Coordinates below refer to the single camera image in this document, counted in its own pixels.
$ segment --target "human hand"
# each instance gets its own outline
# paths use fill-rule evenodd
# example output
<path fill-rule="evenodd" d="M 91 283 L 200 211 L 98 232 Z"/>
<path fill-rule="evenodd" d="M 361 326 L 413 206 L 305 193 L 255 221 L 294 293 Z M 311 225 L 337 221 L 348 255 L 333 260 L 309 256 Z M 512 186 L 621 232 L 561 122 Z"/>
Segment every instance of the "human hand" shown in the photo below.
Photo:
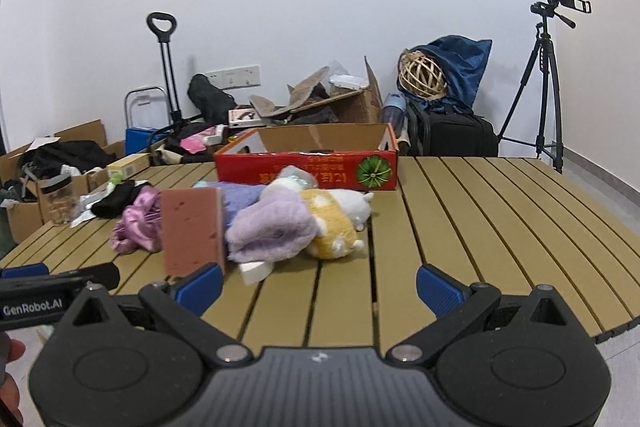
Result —
<path fill-rule="evenodd" d="M 9 357 L 7 361 L 13 362 L 14 360 L 18 360 L 23 356 L 25 350 L 26 347 L 23 343 L 11 339 L 11 350 L 9 350 Z M 9 375 L 9 373 L 5 373 L 4 384 L 0 387 L 0 399 L 2 399 L 18 422 L 22 423 L 22 415 L 18 409 L 18 406 L 20 405 L 20 391 L 18 390 L 18 386 L 16 385 L 14 378 Z"/>

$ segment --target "blue cloth bag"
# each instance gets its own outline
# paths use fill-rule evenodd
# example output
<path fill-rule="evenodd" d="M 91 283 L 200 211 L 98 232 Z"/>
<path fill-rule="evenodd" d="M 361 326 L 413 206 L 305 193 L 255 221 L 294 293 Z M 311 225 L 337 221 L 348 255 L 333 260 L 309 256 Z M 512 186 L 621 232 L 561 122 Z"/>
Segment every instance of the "blue cloth bag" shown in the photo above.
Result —
<path fill-rule="evenodd" d="M 410 49 L 436 58 L 447 83 L 447 94 L 439 100 L 427 102 L 404 89 L 398 81 L 398 89 L 418 106 L 433 112 L 442 112 L 449 105 L 458 113 L 470 113 L 478 93 L 480 80 L 491 52 L 491 40 L 474 41 L 460 35 L 448 35 Z"/>

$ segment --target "tripod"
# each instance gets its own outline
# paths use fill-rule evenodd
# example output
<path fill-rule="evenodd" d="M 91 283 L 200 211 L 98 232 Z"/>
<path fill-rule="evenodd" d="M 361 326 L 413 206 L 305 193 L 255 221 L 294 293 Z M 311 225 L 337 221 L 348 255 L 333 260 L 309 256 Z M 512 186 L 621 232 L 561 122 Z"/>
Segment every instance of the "tripod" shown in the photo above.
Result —
<path fill-rule="evenodd" d="M 520 80 L 520 87 L 516 93 L 516 97 L 511 104 L 511 108 L 507 113 L 507 118 L 498 133 L 498 143 L 501 140 L 507 140 L 514 143 L 520 143 L 522 145 L 528 145 L 536 148 L 536 154 L 538 158 L 542 153 L 548 155 L 552 161 L 554 169 L 558 172 L 562 172 L 562 155 L 564 153 L 564 144 L 562 143 L 562 113 L 560 110 L 560 84 L 558 81 L 558 64 L 556 63 L 556 54 L 554 52 L 554 44 L 551 40 L 551 35 L 548 32 L 548 19 L 554 17 L 558 18 L 568 25 L 570 28 L 575 28 L 575 22 L 571 19 L 556 13 L 556 8 L 562 4 L 574 10 L 581 11 L 583 13 L 591 13 L 591 3 L 582 0 L 548 0 L 547 3 L 537 2 L 531 5 L 531 12 L 538 14 L 542 17 L 542 22 L 536 24 L 536 43 L 533 46 L 533 50 L 529 55 L 529 62 L 524 70 L 522 79 Z M 511 121 L 516 106 L 520 101 L 522 92 L 529 82 L 529 78 L 533 71 L 533 67 L 538 61 L 538 67 L 542 72 L 542 103 L 540 105 L 540 126 L 538 128 L 538 136 L 536 136 L 536 142 L 530 143 L 522 140 L 516 140 L 514 138 L 507 138 L 504 136 L 507 126 Z M 545 124 L 546 124 L 546 107 L 548 102 L 549 92 L 549 74 L 551 74 L 551 85 L 554 93 L 554 110 L 556 116 L 556 142 L 545 144 Z"/>

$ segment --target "wall outlet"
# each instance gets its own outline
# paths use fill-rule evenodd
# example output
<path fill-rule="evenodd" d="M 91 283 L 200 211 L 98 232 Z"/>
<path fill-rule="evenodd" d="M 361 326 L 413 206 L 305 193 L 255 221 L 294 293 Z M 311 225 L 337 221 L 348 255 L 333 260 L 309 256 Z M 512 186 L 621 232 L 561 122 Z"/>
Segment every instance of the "wall outlet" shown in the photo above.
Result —
<path fill-rule="evenodd" d="M 260 67 L 244 66 L 229 70 L 209 71 L 206 73 L 209 82 L 218 89 L 234 87 L 260 86 Z"/>

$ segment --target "water bottle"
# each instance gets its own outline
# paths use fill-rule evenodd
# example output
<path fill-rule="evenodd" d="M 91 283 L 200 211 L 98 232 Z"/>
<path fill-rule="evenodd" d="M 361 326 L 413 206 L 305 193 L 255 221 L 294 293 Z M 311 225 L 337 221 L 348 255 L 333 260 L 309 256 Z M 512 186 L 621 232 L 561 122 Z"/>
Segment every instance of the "water bottle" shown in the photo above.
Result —
<path fill-rule="evenodd" d="M 398 92 L 390 92 L 382 106 L 382 115 L 380 121 L 382 123 L 390 123 L 394 128 L 396 138 L 402 133 L 402 125 L 404 124 L 404 110 L 406 108 L 406 100 Z"/>

